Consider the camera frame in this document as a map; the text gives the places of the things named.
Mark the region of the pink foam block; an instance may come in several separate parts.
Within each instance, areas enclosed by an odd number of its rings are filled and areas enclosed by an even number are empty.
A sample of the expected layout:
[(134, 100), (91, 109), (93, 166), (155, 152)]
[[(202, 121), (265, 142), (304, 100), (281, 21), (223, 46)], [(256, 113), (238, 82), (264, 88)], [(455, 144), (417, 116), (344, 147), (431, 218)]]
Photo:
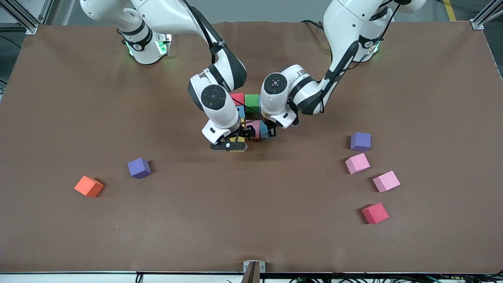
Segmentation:
[(351, 156), (345, 161), (345, 165), (350, 173), (350, 175), (362, 172), (370, 168), (370, 163), (365, 155), (361, 153), (355, 156)]
[(389, 191), (401, 184), (394, 171), (386, 172), (377, 176), (373, 179), (373, 183), (375, 184), (378, 192)]
[(260, 139), (261, 138), (261, 121), (255, 120), (255, 121), (246, 121), (245, 126), (246, 129), (249, 129), (249, 136), (252, 139)]

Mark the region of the yellow foam block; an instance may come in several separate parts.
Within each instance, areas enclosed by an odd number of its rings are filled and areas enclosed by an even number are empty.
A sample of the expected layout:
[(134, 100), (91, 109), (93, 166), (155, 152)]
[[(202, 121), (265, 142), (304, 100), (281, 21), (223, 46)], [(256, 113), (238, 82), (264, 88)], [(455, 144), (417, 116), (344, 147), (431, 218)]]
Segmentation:
[(229, 151), (231, 153), (243, 153), (247, 150), (248, 145), (246, 144), (246, 139), (242, 136), (233, 136), (229, 140), (230, 146)]

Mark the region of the green foam block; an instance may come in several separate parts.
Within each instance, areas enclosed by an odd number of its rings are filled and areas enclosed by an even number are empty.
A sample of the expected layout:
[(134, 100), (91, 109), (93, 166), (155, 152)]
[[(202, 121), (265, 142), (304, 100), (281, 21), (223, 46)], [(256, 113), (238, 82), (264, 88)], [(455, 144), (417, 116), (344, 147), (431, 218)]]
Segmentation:
[(258, 94), (246, 94), (245, 98), (245, 112), (246, 114), (259, 114), (260, 102)]

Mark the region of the purple foam block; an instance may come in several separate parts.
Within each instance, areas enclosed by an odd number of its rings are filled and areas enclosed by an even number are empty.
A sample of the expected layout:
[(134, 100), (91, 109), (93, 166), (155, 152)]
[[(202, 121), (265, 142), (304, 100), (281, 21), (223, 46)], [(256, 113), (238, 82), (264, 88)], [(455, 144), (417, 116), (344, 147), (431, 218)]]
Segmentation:
[(371, 149), (371, 135), (364, 132), (355, 132), (351, 136), (350, 150), (366, 152)]
[(130, 161), (127, 165), (129, 173), (133, 178), (142, 179), (152, 174), (149, 162), (144, 158)]

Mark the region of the brown table mat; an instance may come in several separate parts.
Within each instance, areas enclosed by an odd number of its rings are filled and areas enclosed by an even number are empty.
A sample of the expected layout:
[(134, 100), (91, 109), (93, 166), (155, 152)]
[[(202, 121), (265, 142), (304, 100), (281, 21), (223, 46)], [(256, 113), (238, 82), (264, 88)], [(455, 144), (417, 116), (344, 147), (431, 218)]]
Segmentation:
[[(194, 35), (151, 66), (112, 26), (24, 39), (0, 102), (0, 272), (503, 269), (503, 82), (483, 31), (392, 23), (323, 114), (244, 153), (201, 132), (187, 83), (209, 61)], [(370, 150), (350, 150), (355, 132)], [(131, 177), (138, 158), (151, 175)], [(390, 171), (401, 184), (378, 192)], [(74, 190), (83, 176), (96, 198)], [(378, 203), (389, 218), (368, 224)]]

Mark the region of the orange foam block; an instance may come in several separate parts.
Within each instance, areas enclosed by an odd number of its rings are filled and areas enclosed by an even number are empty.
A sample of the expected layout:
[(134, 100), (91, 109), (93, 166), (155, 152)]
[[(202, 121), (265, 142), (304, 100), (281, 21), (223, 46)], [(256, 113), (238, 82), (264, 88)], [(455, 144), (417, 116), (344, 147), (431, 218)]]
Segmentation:
[(78, 191), (84, 196), (92, 198), (96, 198), (103, 188), (104, 184), (88, 176), (81, 177), (80, 181), (78, 181), (74, 186), (74, 190)]

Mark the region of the aluminium frame post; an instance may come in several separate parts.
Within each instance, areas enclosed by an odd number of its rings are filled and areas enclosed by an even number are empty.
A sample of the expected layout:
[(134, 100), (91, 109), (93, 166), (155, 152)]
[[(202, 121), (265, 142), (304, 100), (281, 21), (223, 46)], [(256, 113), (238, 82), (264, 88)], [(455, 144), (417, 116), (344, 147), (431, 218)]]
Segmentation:
[(503, 15), (503, 0), (490, 0), (490, 2), (474, 17), (470, 19), (473, 30), (483, 30), (484, 23), (492, 21)]
[(25, 29), (36, 34), (47, 23), (54, 0), (0, 0), (0, 28)]

